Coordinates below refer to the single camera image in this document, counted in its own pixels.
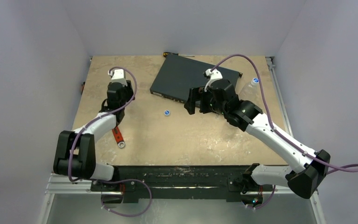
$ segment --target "white wall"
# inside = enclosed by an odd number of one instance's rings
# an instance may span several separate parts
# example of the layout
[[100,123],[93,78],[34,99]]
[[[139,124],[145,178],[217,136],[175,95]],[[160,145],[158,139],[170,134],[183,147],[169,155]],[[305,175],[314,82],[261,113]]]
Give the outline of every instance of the white wall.
[[59,0],[0,0],[0,223],[35,223],[88,55]]
[[305,0],[63,0],[90,55],[275,55]]
[[[307,0],[275,58],[294,136],[358,163],[358,0]],[[358,173],[319,188],[328,223],[358,223]]]

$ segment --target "bottle cap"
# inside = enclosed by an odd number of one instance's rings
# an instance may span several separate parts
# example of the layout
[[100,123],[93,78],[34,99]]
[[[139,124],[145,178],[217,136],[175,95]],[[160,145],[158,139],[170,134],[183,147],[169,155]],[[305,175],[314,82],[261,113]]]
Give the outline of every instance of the bottle cap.
[[250,81],[250,83],[252,85],[257,85],[259,83],[259,79],[258,78],[253,78],[252,81]]

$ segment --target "clear plastic bottle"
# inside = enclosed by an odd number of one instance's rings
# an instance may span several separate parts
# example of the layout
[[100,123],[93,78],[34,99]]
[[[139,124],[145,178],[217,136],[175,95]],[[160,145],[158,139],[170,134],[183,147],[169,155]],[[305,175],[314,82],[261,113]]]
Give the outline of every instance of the clear plastic bottle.
[[249,100],[256,104],[259,95],[259,79],[253,78],[248,82],[238,94],[238,97],[242,100]]

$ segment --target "work surface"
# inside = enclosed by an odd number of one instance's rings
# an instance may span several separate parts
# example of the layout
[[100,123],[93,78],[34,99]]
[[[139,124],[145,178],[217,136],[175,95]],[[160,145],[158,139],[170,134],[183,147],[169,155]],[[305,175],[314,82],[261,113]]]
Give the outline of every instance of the work surface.
[[[192,59],[216,64],[223,58],[196,56]],[[231,127],[222,115],[200,114],[197,109],[194,115],[189,115],[182,103],[150,94],[149,88],[164,59],[162,56],[92,58],[74,129],[92,120],[100,110],[106,98],[110,81],[108,70],[111,67],[127,68],[138,82],[136,100],[126,107],[125,117],[119,125],[125,148],[118,148],[112,132],[108,132],[96,143],[97,161],[114,165],[286,164],[264,143]],[[272,120],[284,128],[283,115],[265,57],[253,56],[251,59],[259,69]],[[243,73],[236,86],[237,93],[256,76],[253,67],[244,58],[229,59],[221,66]],[[261,97],[254,103],[265,111]],[[169,110],[171,115],[166,117],[165,110]]]

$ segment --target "white plastic casing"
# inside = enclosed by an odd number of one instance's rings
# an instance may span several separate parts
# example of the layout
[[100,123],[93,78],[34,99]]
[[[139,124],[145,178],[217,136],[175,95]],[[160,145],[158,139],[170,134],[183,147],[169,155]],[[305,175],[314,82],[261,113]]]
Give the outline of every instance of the white plastic casing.
[[96,163],[95,170],[90,179],[110,181],[113,178],[114,167],[111,165],[105,165]]
[[127,81],[125,80],[125,72],[123,69],[116,69],[109,73],[109,76],[112,77],[110,82],[112,83],[121,83],[124,86],[127,86]]
[[[97,117],[101,117],[102,115],[106,114],[106,112],[98,113]],[[104,136],[107,132],[111,131],[113,128],[116,127],[116,116],[115,115],[108,115],[106,117],[100,118],[92,125],[90,125],[83,134],[93,134],[94,141],[97,142],[102,136]],[[75,133],[79,133],[79,131],[83,127],[75,129]]]
[[213,71],[211,69],[208,69],[205,71],[205,74],[209,78],[207,84],[205,85],[205,92],[208,90],[209,87],[211,87],[211,85],[214,81],[217,81],[217,80],[220,80],[223,78],[223,76],[217,69],[214,69]]
[[259,165],[252,171],[252,179],[259,185],[272,184],[288,187],[285,176],[291,172],[289,166]]
[[[107,113],[98,113],[96,118],[101,117],[104,114]],[[93,134],[94,141],[97,142],[102,136],[110,132],[115,127],[116,116],[112,114],[95,121],[92,125],[90,125],[86,130],[83,131],[83,134]],[[79,133],[82,128],[83,127],[75,129],[74,132]],[[93,175],[91,176],[91,179],[110,181],[113,177],[113,171],[113,166],[96,163],[95,170]]]
[[[269,148],[271,148],[274,152],[276,152],[280,157],[282,157],[288,165],[293,169],[294,172],[299,173],[305,169],[305,164],[311,164],[312,159],[307,156],[301,154],[297,149],[289,145],[285,140],[281,139],[274,131],[271,131],[272,128],[268,123],[268,118],[266,114],[258,114],[254,119],[254,123],[249,124],[246,128],[246,132],[255,136],[259,140],[261,140],[264,144],[266,144]],[[285,131],[283,131],[280,127],[274,124],[274,127],[287,139],[291,140],[294,144],[299,146],[302,150],[307,152],[308,154],[315,155],[315,150],[309,148]]]

